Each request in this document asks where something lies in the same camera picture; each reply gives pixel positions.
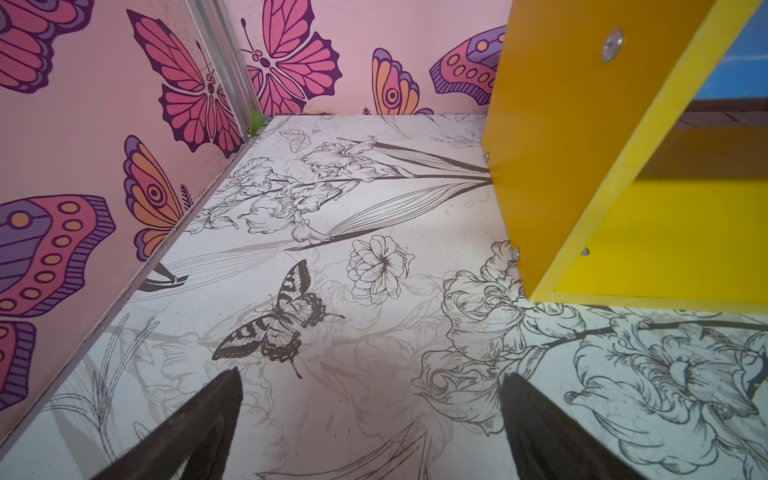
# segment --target white floor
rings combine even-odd
[[[225,478],[516,478],[514,371],[648,478],[768,478],[768,318],[529,303],[484,121],[275,119],[0,478],[90,478],[233,366]]]

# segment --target metal screw head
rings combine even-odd
[[[603,61],[608,63],[609,61],[616,58],[616,55],[619,55],[619,50],[621,50],[621,46],[623,44],[624,33],[621,31],[621,28],[613,30],[608,35],[608,38],[605,39],[605,43],[603,44],[603,51],[601,52]]]

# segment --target blue wall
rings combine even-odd
[[[696,100],[754,97],[768,97],[768,0],[763,0]]]

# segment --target black and white butterfly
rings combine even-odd
[[[306,260],[301,260],[288,271],[274,308],[230,333],[214,352],[213,359],[236,359],[261,349],[266,358],[289,361],[292,365],[293,357],[301,346],[298,326],[310,328],[328,316],[344,318],[326,313],[326,306],[320,297],[306,292],[310,283]]]

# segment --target yellow panel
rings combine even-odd
[[[531,298],[554,292],[760,0],[515,0],[483,145]],[[610,63],[607,35],[624,31]]]
[[[767,158],[768,127],[673,128],[558,293],[768,308]]]
[[[768,303],[768,180],[637,180],[562,293]]]

